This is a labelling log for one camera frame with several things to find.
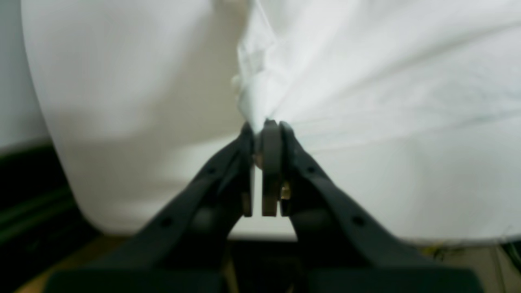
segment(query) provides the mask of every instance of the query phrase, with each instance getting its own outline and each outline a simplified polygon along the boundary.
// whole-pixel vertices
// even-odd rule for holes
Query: white cloth
[[[107,233],[142,227],[238,133],[238,72],[255,130],[290,122],[392,233],[470,241],[521,234],[520,5],[22,0],[22,18],[72,190]],[[233,235],[294,237],[254,207]]]

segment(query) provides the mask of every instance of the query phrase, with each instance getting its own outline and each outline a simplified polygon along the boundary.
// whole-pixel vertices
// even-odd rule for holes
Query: white fabric
[[[238,72],[255,130],[289,121],[394,234],[521,234],[521,3],[243,4],[22,0],[39,102],[93,224],[135,232],[238,133]],[[255,200],[233,235],[294,237]]]

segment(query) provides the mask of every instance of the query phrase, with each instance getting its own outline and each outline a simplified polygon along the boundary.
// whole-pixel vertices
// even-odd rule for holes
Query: white sheet
[[[40,105],[94,225],[135,232],[237,134],[238,72],[254,128],[289,121],[396,235],[520,234],[521,4],[250,4],[22,0]],[[259,208],[233,235],[294,237]]]

